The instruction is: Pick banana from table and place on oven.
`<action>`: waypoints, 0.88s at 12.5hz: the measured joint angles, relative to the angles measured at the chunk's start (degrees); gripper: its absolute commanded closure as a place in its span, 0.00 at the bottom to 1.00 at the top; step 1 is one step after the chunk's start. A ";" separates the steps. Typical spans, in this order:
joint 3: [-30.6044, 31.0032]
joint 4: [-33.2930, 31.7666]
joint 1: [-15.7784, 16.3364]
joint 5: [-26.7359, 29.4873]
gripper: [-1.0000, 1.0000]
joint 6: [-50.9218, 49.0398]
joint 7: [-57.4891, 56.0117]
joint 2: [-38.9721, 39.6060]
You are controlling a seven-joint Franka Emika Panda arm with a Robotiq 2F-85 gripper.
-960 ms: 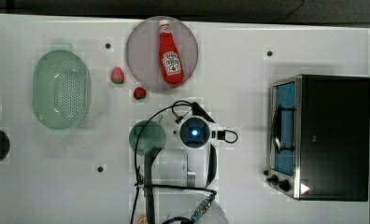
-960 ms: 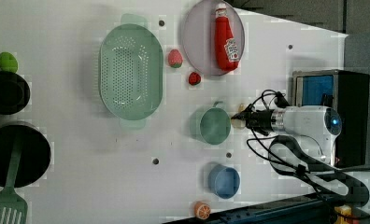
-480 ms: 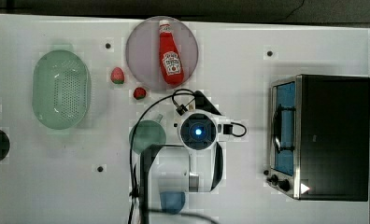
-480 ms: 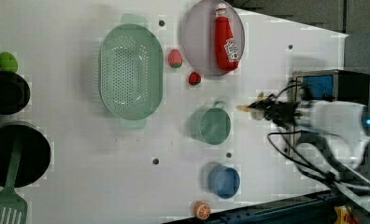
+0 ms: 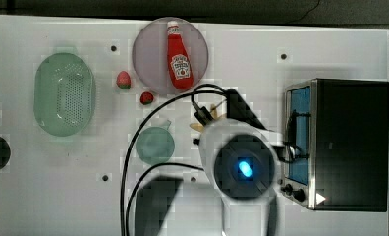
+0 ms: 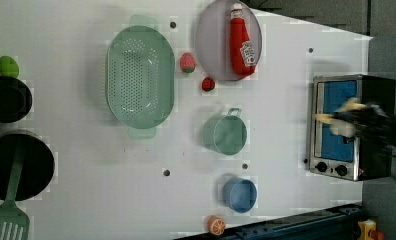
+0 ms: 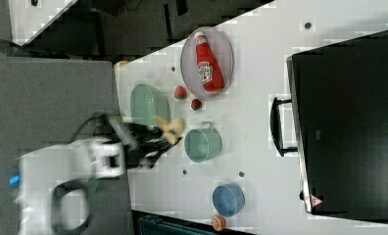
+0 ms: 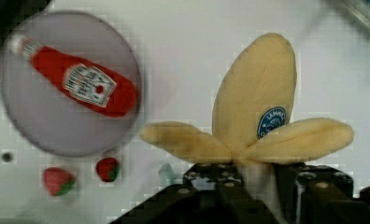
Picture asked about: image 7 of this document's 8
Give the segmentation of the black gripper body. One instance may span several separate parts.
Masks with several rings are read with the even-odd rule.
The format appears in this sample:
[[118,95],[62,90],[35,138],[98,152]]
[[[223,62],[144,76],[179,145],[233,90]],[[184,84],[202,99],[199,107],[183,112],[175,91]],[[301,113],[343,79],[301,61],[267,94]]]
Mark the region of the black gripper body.
[[163,154],[182,140],[175,128],[148,127],[117,119],[110,119],[109,124],[116,132],[115,140],[121,141],[123,145],[127,169],[144,166],[153,168]]

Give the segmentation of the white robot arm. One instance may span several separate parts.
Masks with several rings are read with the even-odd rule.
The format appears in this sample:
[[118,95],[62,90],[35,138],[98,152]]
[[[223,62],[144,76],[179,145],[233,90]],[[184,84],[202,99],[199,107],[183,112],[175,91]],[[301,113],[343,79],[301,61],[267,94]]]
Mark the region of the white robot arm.
[[20,157],[18,235],[120,234],[129,217],[127,172],[152,168],[182,139],[185,121],[155,117],[148,127],[105,114],[96,134]]

